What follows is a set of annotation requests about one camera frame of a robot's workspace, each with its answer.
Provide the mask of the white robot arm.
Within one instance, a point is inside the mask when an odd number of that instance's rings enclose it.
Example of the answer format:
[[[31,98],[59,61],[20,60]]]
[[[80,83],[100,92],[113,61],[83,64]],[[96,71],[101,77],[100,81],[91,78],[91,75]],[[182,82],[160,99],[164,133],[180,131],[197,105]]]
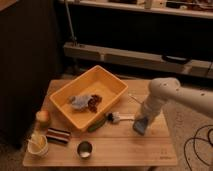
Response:
[[[213,118],[213,93],[184,88],[176,78],[155,78],[149,83],[149,95],[133,127],[146,129],[160,113],[162,106],[173,100]]]

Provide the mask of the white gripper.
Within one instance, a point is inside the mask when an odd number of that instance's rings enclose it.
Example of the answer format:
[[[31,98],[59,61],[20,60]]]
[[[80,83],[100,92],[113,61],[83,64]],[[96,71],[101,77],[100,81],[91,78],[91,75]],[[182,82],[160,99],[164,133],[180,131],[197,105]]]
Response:
[[[144,101],[140,108],[140,113],[136,116],[135,122],[146,129],[160,114],[161,105]]]

